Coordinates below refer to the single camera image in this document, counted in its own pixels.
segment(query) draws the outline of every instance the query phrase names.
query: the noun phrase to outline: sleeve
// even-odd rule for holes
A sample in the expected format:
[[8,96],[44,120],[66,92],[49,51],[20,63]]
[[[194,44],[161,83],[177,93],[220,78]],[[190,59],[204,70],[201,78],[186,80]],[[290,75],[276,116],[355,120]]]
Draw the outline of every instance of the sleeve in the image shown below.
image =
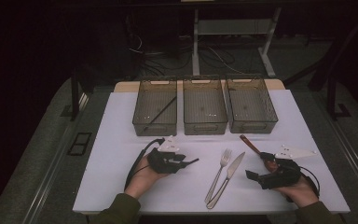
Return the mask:
[[103,210],[91,224],[127,224],[136,218],[141,205],[130,195],[120,193],[109,208]]
[[339,215],[332,215],[322,202],[296,210],[296,216],[304,224],[344,224]]

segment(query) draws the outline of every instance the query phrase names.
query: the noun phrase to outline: silver knife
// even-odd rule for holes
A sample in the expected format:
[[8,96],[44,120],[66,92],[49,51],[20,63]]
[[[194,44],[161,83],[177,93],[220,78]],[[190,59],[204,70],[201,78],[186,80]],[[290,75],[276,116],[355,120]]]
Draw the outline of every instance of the silver knife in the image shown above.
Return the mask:
[[228,181],[231,179],[231,177],[234,175],[235,171],[237,170],[238,166],[241,164],[242,158],[245,155],[245,152],[242,152],[236,159],[234,162],[231,163],[231,165],[229,165],[228,169],[227,169],[227,177],[225,179],[225,182],[223,182],[222,187],[220,187],[219,191],[217,191],[217,193],[214,195],[214,197],[211,199],[210,202],[208,202],[206,204],[206,207],[208,209],[212,209],[214,208],[214,206],[216,205],[217,201],[219,200],[220,196],[222,195],[223,191],[225,190]]

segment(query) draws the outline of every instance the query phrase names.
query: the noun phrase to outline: plastic bin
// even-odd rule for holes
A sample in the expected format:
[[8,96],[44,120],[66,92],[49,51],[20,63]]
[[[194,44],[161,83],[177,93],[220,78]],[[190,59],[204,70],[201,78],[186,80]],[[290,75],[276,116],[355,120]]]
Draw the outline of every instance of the plastic bin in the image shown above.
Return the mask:
[[176,77],[143,77],[132,119],[136,135],[176,135],[176,123]]
[[226,75],[225,98],[232,133],[271,133],[278,117],[258,75]]
[[183,95],[186,135],[225,133],[227,112],[220,76],[185,76]]

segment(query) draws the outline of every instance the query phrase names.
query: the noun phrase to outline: silver fork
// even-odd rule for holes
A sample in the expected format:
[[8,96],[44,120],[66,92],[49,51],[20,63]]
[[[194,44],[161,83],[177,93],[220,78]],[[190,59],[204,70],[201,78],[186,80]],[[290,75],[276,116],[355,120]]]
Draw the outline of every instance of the silver fork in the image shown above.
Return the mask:
[[216,187],[216,183],[217,183],[217,180],[219,179],[220,173],[222,173],[223,167],[227,166],[230,156],[231,156],[231,150],[226,149],[225,153],[223,153],[223,156],[220,159],[219,172],[217,172],[217,175],[214,178],[211,188],[209,189],[208,194],[206,195],[206,198],[205,198],[206,203],[208,203],[211,200],[212,194],[213,194],[214,188]]

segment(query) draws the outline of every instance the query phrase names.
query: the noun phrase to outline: white table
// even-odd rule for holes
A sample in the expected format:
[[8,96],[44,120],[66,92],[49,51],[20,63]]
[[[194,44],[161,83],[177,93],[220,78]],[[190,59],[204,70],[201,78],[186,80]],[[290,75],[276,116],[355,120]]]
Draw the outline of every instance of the white table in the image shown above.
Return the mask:
[[[290,91],[269,91],[279,121],[271,134],[246,134],[260,150],[275,153],[281,145],[316,151],[317,155],[296,162],[310,169],[321,183],[321,200],[333,213],[350,212],[337,184],[319,153]],[[100,129],[89,156],[73,210],[85,215],[97,214],[109,207],[115,196],[123,191],[125,180],[140,150],[158,137],[136,136],[132,116],[137,92],[111,93]],[[247,179],[245,170],[267,174],[258,156],[228,126],[224,135],[184,135],[183,94],[178,92],[178,125],[175,140],[185,161],[200,160],[165,177],[140,200],[141,214],[274,214],[296,209],[280,193],[261,189]],[[233,150],[232,158],[246,151],[241,165],[214,209],[206,208],[204,198],[217,173],[220,157],[226,148]],[[226,177],[225,168],[216,186]]]

